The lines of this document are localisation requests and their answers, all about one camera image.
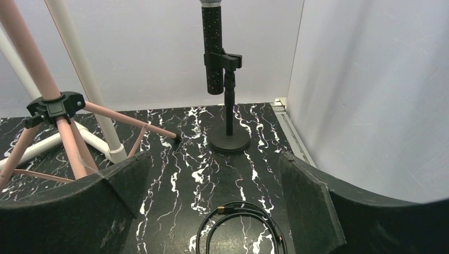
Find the black cable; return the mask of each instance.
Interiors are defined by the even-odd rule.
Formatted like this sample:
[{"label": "black cable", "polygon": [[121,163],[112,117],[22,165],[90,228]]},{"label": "black cable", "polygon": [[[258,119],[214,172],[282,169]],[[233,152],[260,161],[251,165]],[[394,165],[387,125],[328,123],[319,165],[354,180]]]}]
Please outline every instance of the black cable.
[{"label": "black cable", "polygon": [[[217,221],[217,223],[211,228],[211,231],[209,232],[208,238],[206,240],[206,254],[210,254],[210,242],[212,240],[213,233],[218,228],[218,226],[223,224],[223,223],[225,223],[225,221],[228,221],[228,220],[230,220],[232,218],[240,217],[240,216],[253,217],[253,218],[257,219],[258,221],[266,224],[268,226],[267,227],[268,231],[274,237],[273,228],[271,226],[269,226],[268,223],[262,217],[260,217],[259,215],[255,215],[255,214],[252,214],[252,213],[245,213],[245,212],[233,213],[233,214],[229,214],[228,216],[225,216],[225,217],[219,219]],[[279,249],[277,247],[276,240],[273,239],[272,241],[273,241],[273,247],[274,247],[274,254],[279,254]]]},{"label": "black cable", "polygon": [[198,228],[198,232],[196,234],[196,254],[200,254],[200,237],[201,237],[201,231],[205,228],[206,224],[209,222],[209,220],[216,214],[224,214],[225,217],[221,218],[219,221],[216,222],[216,224],[212,227],[211,231],[209,232],[207,241],[206,241],[206,253],[209,254],[209,248],[210,248],[210,242],[212,239],[213,232],[218,228],[219,225],[224,223],[225,221],[239,217],[239,216],[249,216],[253,217],[262,223],[264,223],[270,234],[272,235],[272,241],[275,249],[275,254],[279,253],[279,244],[282,245],[283,253],[287,254],[287,248],[285,241],[283,239],[283,234],[281,231],[281,228],[276,225],[274,220],[270,217],[270,215],[262,208],[257,206],[256,204],[253,204],[251,202],[247,201],[231,201],[227,202],[221,206],[218,206],[214,210],[212,210],[206,218],[204,218],[203,222],[201,223],[200,227]]}]

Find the microphone stand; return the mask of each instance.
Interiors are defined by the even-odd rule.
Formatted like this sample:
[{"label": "microphone stand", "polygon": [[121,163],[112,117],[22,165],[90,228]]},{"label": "microphone stand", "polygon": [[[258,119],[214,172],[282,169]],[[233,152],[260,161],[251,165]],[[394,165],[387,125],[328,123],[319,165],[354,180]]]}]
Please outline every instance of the microphone stand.
[{"label": "microphone stand", "polygon": [[241,68],[242,56],[228,54],[206,53],[204,64],[214,69],[224,69],[224,106],[226,108],[225,125],[213,126],[208,133],[208,142],[212,150],[220,153],[236,153],[248,149],[250,136],[248,131],[238,124],[234,124],[235,106],[235,71]]}]

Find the microphone grille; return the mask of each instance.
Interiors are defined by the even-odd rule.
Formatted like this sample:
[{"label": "microphone grille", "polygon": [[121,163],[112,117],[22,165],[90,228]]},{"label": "microphone grille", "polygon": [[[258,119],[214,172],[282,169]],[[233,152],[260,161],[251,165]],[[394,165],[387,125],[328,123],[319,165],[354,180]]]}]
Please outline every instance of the microphone grille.
[{"label": "microphone grille", "polygon": [[202,3],[202,4],[214,4],[214,3],[221,3],[221,0],[200,0],[200,3]]}]

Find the usb connector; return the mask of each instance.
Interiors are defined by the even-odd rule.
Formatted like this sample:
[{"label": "usb connector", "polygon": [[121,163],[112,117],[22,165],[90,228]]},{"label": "usb connector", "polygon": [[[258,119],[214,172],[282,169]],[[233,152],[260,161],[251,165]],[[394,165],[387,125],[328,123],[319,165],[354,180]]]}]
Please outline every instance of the usb connector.
[{"label": "usb connector", "polygon": [[217,207],[218,214],[231,214],[235,211],[235,208],[232,205],[219,206]]}]

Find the marble tabletop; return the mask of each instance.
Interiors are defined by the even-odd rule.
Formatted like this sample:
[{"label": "marble tabletop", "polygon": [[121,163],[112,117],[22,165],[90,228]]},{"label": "marble tabletop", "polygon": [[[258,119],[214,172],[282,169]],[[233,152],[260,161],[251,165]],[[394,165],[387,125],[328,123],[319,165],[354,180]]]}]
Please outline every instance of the marble tabletop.
[{"label": "marble tabletop", "polygon": [[[183,142],[176,145],[166,137],[145,134],[140,149],[151,153],[148,189],[123,253],[195,253],[196,232],[204,217],[215,207],[233,200],[250,201],[269,212],[285,235],[289,253],[294,253],[277,168],[281,152],[291,148],[269,103],[236,105],[236,121],[249,131],[251,146],[244,153],[227,156],[212,152],[206,139],[212,125],[224,124],[222,106],[123,113],[178,131],[183,138]],[[78,114],[75,119],[98,137],[103,137],[92,114]],[[129,151],[140,130],[122,123],[114,124]],[[23,126],[24,118],[0,119],[3,158],[9,156]],[[43,125],[33,142],[55,133],[53,126]],[[100,152],[92,147],[89,149],[99,169],[111,165]],[[74,178],[61,145],[19,168]],[[61,184],[15,175],[1,191],[0,200],[18,201]],[[273,253],[270,237],[268,230],[256,220],[233,219],[215,232],[211,253]],[[206,235],[201,238],[202,247],[205,239]]]}]

